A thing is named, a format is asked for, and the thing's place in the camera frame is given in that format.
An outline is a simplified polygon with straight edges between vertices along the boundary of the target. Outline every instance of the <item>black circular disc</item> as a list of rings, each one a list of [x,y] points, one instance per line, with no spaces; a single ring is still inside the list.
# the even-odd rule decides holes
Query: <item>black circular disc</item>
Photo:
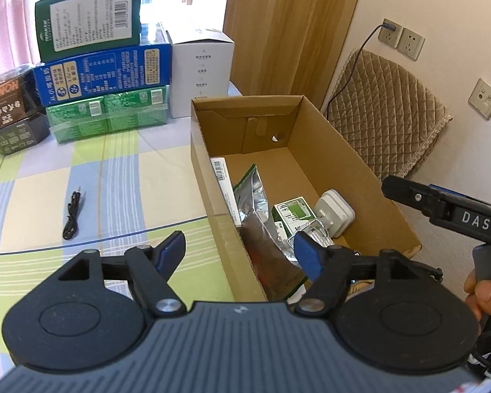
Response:
[[[431,282],[392,281],[343,304],[335,320],[355,355],[400,374],[430,374],[462,364],[478,336],[474,315]]]
[[[79,371],[119,358],[144,325],[141,309],[126,296],[70,281],[25,296],[6,315],[2,335],[17,364]]]

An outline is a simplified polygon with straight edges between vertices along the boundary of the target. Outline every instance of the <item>wall plate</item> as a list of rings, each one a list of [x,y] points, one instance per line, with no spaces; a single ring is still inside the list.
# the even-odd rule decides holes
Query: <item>wall plate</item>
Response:
[[[485,119],[491,118],[491,86],[482,78],[478,79],[477,85],[475,85],[468,102],[480,112]]]
[[[418,59],[425,40],[423,36],[404,28],[397,50],[415,61]]]
[[[404,27],[389,19],[384,19],[382,23],[384,22],[388,23],[389,25],[394,25],[396,27],[396,30],[391,31],[387,28],[381,27],[380,32],[378,33],[378,39],[383,43],[386,43],[388,46],[396,48],[396,46],[398,46],[398,41],[400,40],[400,36],[402,35]]]

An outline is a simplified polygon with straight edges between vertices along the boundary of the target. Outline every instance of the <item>wood grain door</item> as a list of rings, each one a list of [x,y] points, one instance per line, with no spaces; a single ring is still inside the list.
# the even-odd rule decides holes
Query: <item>wood grain door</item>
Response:
[[[244,95],[325,98],[357,0],[227,0],[231,81]]]

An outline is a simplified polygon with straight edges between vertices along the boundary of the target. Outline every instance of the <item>white power adapter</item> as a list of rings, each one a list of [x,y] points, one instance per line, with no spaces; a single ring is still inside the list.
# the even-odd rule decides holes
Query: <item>white power adapter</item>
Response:
[[[334,189],[322,194],[314,210],[317,217],[323,217],[330,223],[328,232],[331,238],[338,238],[355,220],[353,208]]]

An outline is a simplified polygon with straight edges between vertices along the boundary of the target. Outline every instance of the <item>hole in cardboard box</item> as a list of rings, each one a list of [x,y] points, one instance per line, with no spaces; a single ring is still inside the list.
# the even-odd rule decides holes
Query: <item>hole in cardboard box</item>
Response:
[[[273,142],[281,142],[282,140],[285,139],[285,133],[282,131],[280,133],[277,133],[276,135],[274,135],[271,140],[273,140]]]

